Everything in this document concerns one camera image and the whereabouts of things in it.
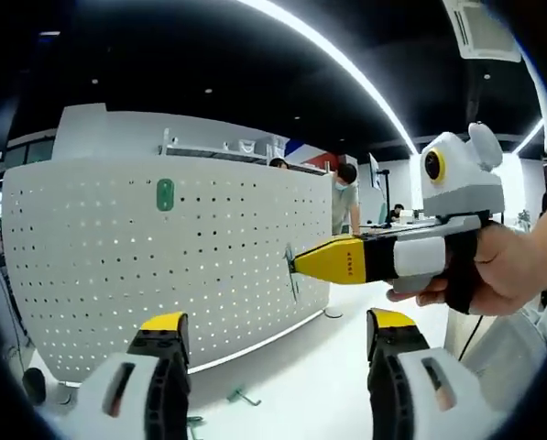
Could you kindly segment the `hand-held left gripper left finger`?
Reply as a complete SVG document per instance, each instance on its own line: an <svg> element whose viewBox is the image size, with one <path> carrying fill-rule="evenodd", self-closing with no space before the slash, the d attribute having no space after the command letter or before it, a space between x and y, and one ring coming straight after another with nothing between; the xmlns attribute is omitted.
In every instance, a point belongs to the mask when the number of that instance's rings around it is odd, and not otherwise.
<svg viewBox="0 0 547 440"><path fill-rule="evenodd" d="M188 315L155 316L124 353L82 383L71 411L72 439L186 439L191 382Z"/></svg>

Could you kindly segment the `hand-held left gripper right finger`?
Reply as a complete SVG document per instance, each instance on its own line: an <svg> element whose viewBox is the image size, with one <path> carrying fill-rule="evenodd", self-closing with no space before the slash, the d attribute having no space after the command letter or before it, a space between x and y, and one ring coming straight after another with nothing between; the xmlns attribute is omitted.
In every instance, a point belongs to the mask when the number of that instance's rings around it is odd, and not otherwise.
<svg viewBox="0 0 547 440"><path fill-rule="evenodd" d="M375 439L487 439L502 424L477 376L407 315L371 308L366 329Z"/></svg>

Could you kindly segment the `person's right hand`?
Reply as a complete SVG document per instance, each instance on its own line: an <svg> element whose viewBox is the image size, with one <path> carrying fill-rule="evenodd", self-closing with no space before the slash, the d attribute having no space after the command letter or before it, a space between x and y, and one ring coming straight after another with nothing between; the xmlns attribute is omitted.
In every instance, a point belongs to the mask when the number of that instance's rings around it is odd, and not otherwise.
<svg viewBox="0 0 547 440"><path fill-rule="evenodd" d="M512 314L547 287L547 233L490 225L479 234L475 266L480 280L467 312Z"/></svg>

